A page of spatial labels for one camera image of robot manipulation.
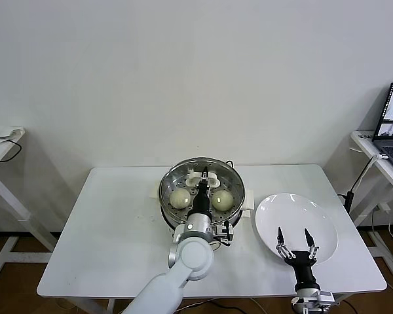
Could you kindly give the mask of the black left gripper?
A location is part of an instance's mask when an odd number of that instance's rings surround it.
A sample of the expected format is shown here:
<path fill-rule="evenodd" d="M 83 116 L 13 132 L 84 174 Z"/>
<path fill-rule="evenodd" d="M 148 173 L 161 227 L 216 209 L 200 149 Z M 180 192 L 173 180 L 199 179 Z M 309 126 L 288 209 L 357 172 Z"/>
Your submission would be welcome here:
<path fill-rule="evenodd" d="M 210 187 L 209 171 L 204 167 L 200 175 L 198 193 L 193 200 L 193 208 L 191 209 L 192 214 L 198 213 L 210 216 L 210 199 L 207 194 L 207 190 Z"/>

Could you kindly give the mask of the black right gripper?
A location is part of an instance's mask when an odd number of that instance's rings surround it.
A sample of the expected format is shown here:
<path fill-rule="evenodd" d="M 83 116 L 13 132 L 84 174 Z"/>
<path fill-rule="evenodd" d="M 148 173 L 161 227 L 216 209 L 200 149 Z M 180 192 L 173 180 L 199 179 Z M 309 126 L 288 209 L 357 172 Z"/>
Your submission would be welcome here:
<path fill-rule="evenodd" d="M 284 259 L 284 262 L 291 266 L 295 273 L 296 284 L 295 290 L 304 288 L 320 289 L 320 285 L 316 282 L 316 278 L 312 272 L 312 266 L 316 263 L 316 253 L 318 246 L 315 245 L 314 238 L 311 236 L 307 228 L 304 229 L 305 238 L 309 251 L 293 251 L 291 252 L 285 245 L 282 229 L 278 227 L 276 250 Z"/>

